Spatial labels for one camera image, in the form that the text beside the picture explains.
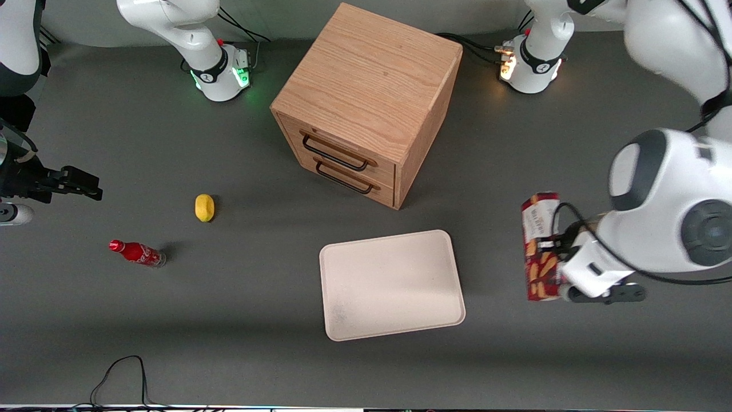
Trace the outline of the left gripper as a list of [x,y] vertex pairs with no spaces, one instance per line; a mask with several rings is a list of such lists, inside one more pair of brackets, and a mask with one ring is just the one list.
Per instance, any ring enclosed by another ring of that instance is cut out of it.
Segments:
[[600,297],[612,285],[629,276],[629,268],[615,260],[591,233],[582,232],[581,228],[567,228],[564,243],[557,239],[538,239],[538,251],[563,253],[564,258],[569,258],[562,266],[562,274],[589,298]]

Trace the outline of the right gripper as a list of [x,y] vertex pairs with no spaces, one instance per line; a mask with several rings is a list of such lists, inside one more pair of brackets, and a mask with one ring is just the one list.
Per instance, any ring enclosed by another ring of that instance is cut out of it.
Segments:
[[57,171],[44,167],[39,161],[5,161],[1,169],[1,196],[7,199],[34,199],[39,203],[50,204],[62,179],[68,181],[67,191],[71,195],[101,201],[103,190],[99,186],[100,181],[86,181],[87,177],[86,172],[72,166],[64,166],[61,171]]

